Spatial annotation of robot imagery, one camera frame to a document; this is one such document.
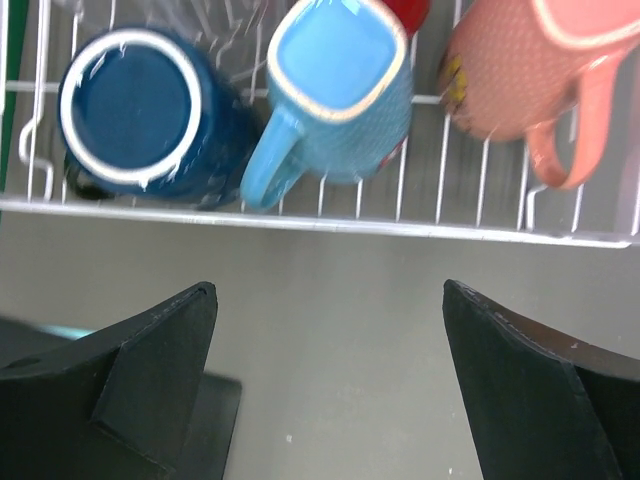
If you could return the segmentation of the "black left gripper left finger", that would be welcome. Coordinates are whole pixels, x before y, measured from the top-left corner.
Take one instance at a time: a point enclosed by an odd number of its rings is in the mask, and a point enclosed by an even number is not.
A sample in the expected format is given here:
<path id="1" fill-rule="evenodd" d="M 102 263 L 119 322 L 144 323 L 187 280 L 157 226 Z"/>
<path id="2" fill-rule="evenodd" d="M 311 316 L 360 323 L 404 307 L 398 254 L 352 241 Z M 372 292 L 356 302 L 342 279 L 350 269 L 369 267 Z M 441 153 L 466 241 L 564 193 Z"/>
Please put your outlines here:
<path id="1" fill-rule="evenodd" d="M 217 310 L 215 286 L 200 282 L 2 367 L 2 478 L 171 478 Z"/>

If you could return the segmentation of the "light blue ceramic mug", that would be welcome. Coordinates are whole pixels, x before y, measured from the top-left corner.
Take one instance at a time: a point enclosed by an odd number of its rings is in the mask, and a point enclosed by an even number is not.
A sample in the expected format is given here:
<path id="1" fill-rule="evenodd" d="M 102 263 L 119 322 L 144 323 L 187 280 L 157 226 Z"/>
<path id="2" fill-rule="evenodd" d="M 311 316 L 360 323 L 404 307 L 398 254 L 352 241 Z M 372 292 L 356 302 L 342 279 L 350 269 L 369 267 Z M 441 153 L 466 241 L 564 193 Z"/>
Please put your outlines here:
<path id="1" fill-rule="evenodd" d="M 384 2 L 296 2 L 266 67 L 271 115 L 240 187 L 249 208 L 272 208 L 305 174 L 357 184 L 401 149 L 412 113 L 410 43 Z"/>

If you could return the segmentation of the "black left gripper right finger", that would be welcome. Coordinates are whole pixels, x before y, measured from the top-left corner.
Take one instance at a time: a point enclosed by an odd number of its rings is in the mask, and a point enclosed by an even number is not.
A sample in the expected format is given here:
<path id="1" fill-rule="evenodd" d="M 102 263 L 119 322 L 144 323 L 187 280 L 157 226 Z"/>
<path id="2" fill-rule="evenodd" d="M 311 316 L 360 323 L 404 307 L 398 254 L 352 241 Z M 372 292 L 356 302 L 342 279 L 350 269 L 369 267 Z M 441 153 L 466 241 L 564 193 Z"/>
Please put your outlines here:
<path id="1" fill-rule="evenodd" d="M 639 362 L 447 280 L 443 319 L 486 479 L 636 479 Z"/>

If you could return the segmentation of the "dark blue ceramic mug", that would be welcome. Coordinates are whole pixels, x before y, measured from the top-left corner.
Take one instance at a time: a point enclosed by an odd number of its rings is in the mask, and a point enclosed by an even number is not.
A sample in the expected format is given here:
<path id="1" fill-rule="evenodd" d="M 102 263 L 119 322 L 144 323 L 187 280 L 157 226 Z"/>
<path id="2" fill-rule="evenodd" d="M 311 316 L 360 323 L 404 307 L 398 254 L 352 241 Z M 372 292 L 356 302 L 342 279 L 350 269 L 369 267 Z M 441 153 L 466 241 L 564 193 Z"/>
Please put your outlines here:
<path id="1" fill-rule="evenodd" d="M 80 47 L 59 85 L 68 189 L 214 210 L 236 201 L 261 123 L 204 53 L 127 26 Z"/>

